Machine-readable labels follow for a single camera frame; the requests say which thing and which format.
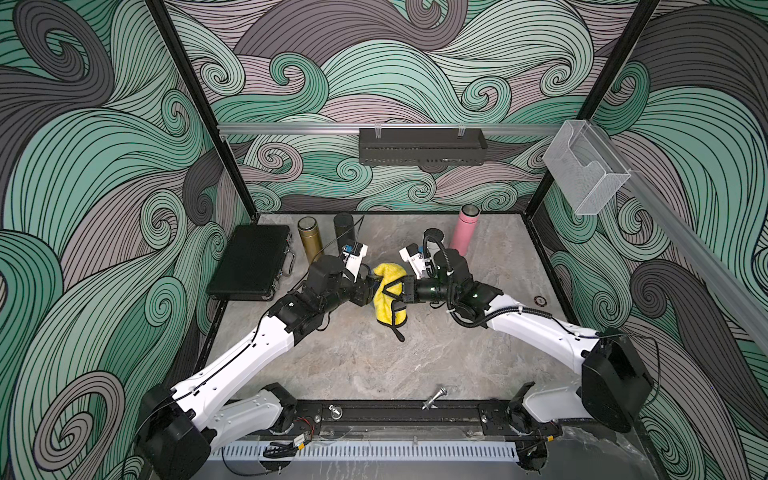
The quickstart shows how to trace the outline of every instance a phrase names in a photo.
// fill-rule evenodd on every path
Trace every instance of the screw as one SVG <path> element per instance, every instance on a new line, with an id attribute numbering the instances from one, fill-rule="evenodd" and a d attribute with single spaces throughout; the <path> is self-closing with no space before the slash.
<path id="1" fill-rule="evenodd" d="M 433 395 L 429 400 L 423 403 L 422 410 L 430 409 L 434 406 L 435 400 L 439 399 L 443 395 L 448 395 L 448 390 L 446 390 L 443 387 L 440 387 L 437 392 L 435 392 L 435 395 Z"/>
<path id="2" fill-rule="evenodd" d="M 331 411 L 331 418 L 334 420 L 338 420 L 341 418 L 341 415 L 343 414 L 343 411 L 341 410 L 341 407 L 336 407 L 333 405 L 328 406 L 328 410 Z"/>

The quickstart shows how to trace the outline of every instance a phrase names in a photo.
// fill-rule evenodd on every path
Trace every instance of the black water bottle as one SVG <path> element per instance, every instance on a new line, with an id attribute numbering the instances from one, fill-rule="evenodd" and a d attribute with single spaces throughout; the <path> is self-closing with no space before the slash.
<path id="1" fill-rule="evenodd" d="M 339 248 L 339 255 L 345 245 L 353 246 L 355 244 L 355 219 L 350 214 L 337 214 L 333 218 L 333 229 L 336 231 L 336 245 Z"/>

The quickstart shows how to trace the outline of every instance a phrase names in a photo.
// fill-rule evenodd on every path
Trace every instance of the pink water bottle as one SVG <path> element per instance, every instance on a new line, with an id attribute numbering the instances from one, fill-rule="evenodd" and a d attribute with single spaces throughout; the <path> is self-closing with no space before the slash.
<path id="1" fill-rule="evenodd" d="M 462 257 L 469 250 L 469 242 L 472 240 L 472 234 L 475 232 L 479 216 L 480 209 L 471 204 L 466 204 L 462 207 L 462 211 L 458 213 L 458 220 L 456 221 L 456 228 L 453 230 L 450 248 L 458 250 Z"/>

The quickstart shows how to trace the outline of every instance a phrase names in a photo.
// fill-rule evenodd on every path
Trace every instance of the floor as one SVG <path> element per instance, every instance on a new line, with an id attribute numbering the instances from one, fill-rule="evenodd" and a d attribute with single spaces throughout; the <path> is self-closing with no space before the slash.
<path id="1" fill-rule="evenodd" d="M 287 224 L 293 231 L 294 273 L 282 280 L 276 298 L 307 268 L 296 231 L 302 216 L 270 214 L 260 220 Z M 324 242 L 331 242 L 335 237 L 333 216 L 314 217 Z M 443 230 L 449 239 L 455 221 L 455 215 L 368 214 L 358 235 L 358 241 L 369 246 L 364 261 L 372 267 L 382 262 L 404 265 L 398 250 L 421 243 L 423 231 L 429 227 Z M 327 253 L 337 253 L 336 242 L 331 242 Z M 564 318 L 519 215 L 481 215 L 466 257 L 476 280 L 531 306 L 535 296 L 543 296 L 547 306 L 542 309 Z M 245 336 L 269 305 L 230 302 L 209 361 Z M 334 312 L 328 330 L 311 333 L 271 362 L 236 398 L 247 398 L 268 383 L 280 382 L 299 399 L 426 399 L 437 386 L 447 388 L 447 399 L 507 399 L 525 382 L 576 376 L 548 354 L 514 337 L 456 325 L 445 309 L 410 305 L 408 316 L 408 323 L 400 329 L 406 341 L 400 343 L 389 328 L 376 322 L 372 305 L 344 304 Z"/>

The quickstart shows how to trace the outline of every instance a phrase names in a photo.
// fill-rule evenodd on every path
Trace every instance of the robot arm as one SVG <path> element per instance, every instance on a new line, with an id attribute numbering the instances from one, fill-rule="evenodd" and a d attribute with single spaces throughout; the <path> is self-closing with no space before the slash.
<path id="1" fill-rule="evenodd" d="M 388 295 L 403 303 L 445 302 L 457 324 L 515 336 L 580 374 L 575 382 L 536 386 L 525 393 L 525 410 L 538 422 L 591 417 L 618 432 L 630 431 L 654 381 L 626 333 L 600 333 L 528 308 L 474 281 L 466 259 L 436 243 L 440 251 L 433 258 L 425 247 L 417 251 L 415 244 L 401 252 L 414 266 L 415 276 L 401 279 L 401 294 Z"/>
<path id="2" fill-rule="evenodd" d="M 225 406 L 267 363 L 287 352 L 346 301 L 372 301 L 380 278 L 359 275 L 368 247 L 346 246 L 339 257 L 322 255 L 307 272 L 301 292 L 272 305 L 256 327 L 209 366 L 172 389 L 155 386 L 141 400 L 137 450 L 164 480 L 190 478 L 217 449 L 256 430 L 287 430 L 296 400 L 280 384 Z"/>
<path id="3" fill-rule="evenodd" d="M 654 382 L 623 333 L 598 333 L 523 306 L 474 281 L 464 257 L 433 243 L 440 247 L 434 258 L 424 257 L 415 244 L 403 249 L 402 258 L 416 275 L 400 279 L 402 293 L 385 289 L 384 294 L 403 303 L 446 302 L 457 324 L 516 336 L 580 373 L 581 381 L 571 385 L 528 390 L 522 405 L 537 421 L 592 416 L 614 430 L 629 431 Z M 339 257 L 321 256 L 310 266 L 302 291 L 277 300 L 238 344 L 172 389 L 156 386 L 144 396 L 137 450 L 161 478 L 190 478 L 212 448 L 249 432 L 287 430 L 296 400 L 279 384 L 250 399 L 225 403 L 267 363 L 317 329 L 326 313 L 346 301 L 360 306 L 372 301 L 381 277 L 359 275 L 366 252 L 357 243 Z"/>

